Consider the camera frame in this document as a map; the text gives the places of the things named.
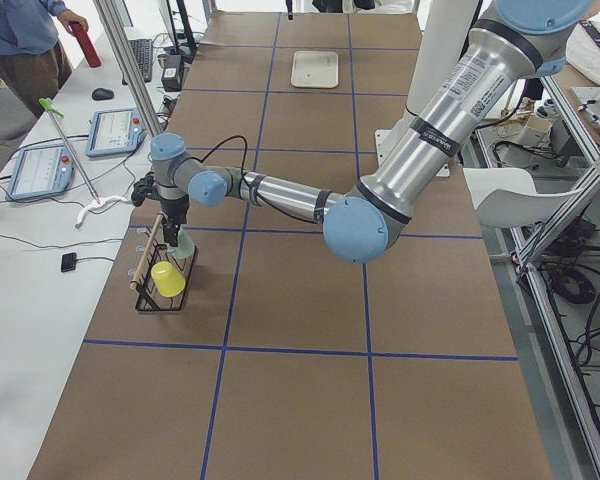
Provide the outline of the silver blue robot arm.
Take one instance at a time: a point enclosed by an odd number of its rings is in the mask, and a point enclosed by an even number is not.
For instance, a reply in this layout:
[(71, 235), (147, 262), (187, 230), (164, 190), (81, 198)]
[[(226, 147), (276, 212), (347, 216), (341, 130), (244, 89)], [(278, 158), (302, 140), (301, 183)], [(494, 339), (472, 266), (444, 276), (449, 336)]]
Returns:
[(213, 207), (232, 197), (321, 226), (331, 252), (368, 263), (395, 243), (417, 197), (519, 79), (553, 75), (589, 1), (494, 1), (468, 31), (468, 49), (378, 169), (345, 195), (242, 168), (206, 165), (170, 133), (151, 142), (153, 199), (165, 241), (176, 246), (192, 201)]

